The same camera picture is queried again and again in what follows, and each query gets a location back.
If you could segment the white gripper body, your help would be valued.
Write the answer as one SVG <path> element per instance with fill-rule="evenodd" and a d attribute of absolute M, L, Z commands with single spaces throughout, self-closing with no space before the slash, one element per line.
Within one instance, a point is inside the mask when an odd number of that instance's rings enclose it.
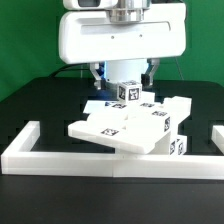
<path fill-rule="evenodd" d="M 186 5 L 153 4 L 137 23 L 112 23 L 104 10 L 70 11 L 59 26 L 59 55 L 67 64 L 163 58 L 186 48 Z"/>

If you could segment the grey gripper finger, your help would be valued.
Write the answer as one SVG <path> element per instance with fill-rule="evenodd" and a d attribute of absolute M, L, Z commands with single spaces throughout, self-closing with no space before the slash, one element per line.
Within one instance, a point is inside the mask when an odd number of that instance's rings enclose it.
<path fill-rule="evenodd" d="M 146 71 L 141 75 L 141 82 L 144 87 L 152 87 L 154 81 L 154 75 L 160 65 L 160 59 L 159 58 L 148 59 L 147 65 L 148 67 Z"/>
<path fill-rule="evenodd" d="M 92 73 L 93 77 L 95 78 L 94 86 L 97 90 L 102 89 L 102 78 L 98 74 L 98 70 L 100 69 L 100 65 L 98 63 L 90 63 L 89 64 L 90 72 Z"/>

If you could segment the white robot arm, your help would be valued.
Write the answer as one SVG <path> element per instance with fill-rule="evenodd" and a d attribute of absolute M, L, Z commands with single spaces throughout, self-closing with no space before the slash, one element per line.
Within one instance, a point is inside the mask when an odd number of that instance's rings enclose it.
<path fill-rule="evenodd" d="M 186 48 L 182 0 L 62 0 L 59 56 L 67 64 L 105 64 L 109 86 L 153 75 L 159 60 Z"/>

